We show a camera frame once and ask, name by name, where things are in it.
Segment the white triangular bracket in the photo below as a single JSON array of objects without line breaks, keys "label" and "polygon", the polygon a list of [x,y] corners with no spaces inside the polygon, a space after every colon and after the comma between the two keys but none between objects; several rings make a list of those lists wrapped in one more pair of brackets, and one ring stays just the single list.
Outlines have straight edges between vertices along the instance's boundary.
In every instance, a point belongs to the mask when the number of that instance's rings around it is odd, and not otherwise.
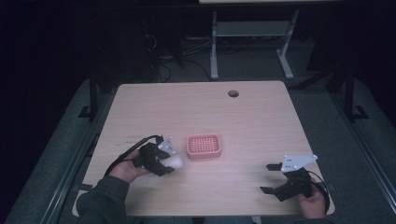
[{"label": "white triangular bracket", "polygon": [[317,160],[316,155],[312,156],[288,156],[286,155],[283,159],[282,168],[280,169],[283,173],[297,171],[308,163]]},{"label": "white triangular bracket", "polygon": [[168,139],[164,140],[162,143],[158,145],[158,148],[169,155],[173,156],[176,154],[176,152],[173,150],[173,145],[172,145],[172,137],[169,137]]}]

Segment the wooden table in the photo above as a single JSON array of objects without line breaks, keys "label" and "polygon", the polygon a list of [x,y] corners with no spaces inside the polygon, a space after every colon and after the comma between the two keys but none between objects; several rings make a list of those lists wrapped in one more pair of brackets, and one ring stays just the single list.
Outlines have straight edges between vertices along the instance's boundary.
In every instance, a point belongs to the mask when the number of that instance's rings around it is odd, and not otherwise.
[{"label": "wooden table", "polygon": [[[229,91],[239,96],[230,97]],[[187,137],[200,133],[219,135],[220,157],[187,158]],[[266,164],[279,163],[284,155],[312,155],[282,82],[120,86],[83,183],[95,186],[121,153],[153,134],[173,137],[184,166],[170,175],[136,179],[126,200],[129,216],[299,214],[295,199],[281,203],[259,188],[286,182],[281,172],[267,171]],[[315,162],[305,168],[321,176]]]}]

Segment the pink plastic tray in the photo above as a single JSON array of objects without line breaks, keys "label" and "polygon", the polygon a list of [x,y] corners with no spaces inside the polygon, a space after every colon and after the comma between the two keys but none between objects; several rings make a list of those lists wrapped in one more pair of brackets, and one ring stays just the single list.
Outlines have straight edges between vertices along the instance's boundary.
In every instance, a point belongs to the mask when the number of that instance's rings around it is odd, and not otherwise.
[{"label": "pink plastic tray", "polygon": [[192,160],[216,158],[220,154],[220,139],[215,133],[190,135],[187,138],[187,156]]}]

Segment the dark gray sleeve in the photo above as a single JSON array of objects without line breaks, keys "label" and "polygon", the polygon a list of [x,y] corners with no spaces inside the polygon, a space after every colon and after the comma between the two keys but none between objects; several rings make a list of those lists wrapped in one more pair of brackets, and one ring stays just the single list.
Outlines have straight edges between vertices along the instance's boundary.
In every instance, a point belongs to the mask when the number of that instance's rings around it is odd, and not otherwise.
[{"label": "dark gray sleeve", "polygon": [[99,180],[95,188],[78,198],[78,223],[126,223],[128,189],[128,183],[113,176]]},{"label": "dark gray sleeve", "polygon": [[332,224],[327,218],[314,218],[301,221],[295,221],[294,224]]}]

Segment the person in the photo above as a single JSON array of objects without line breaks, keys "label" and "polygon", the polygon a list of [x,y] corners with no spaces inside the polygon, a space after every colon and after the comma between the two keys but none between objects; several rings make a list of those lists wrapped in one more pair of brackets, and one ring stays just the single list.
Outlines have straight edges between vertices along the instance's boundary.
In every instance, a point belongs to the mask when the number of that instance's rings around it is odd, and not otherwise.
[{"label": "person", "polygon": [[[133,151],[127,160],[137,158],[139,150]],[[141,175],[148,174],[144,168],[134,167],[132,162],[121,162],[111,170],[109,175],[99,180],[96,187],[82,194],[77,201],[79,224],[88,223],[126,223],[125,199],[129,184]],[[312,196],[305,198],[298,195],[298,202],[306,220],[296,221],[295,224],[329,224],[325,214],[325,199],[321,192],[312,186]],[[147,223],[166,223],[166,218],[148,218]],[[187,217],[172,219],[169,223],[192,224],[192,219]],[[251,223],[250,217],[211,217],[205,219],[205,224],[211,223]]]}]

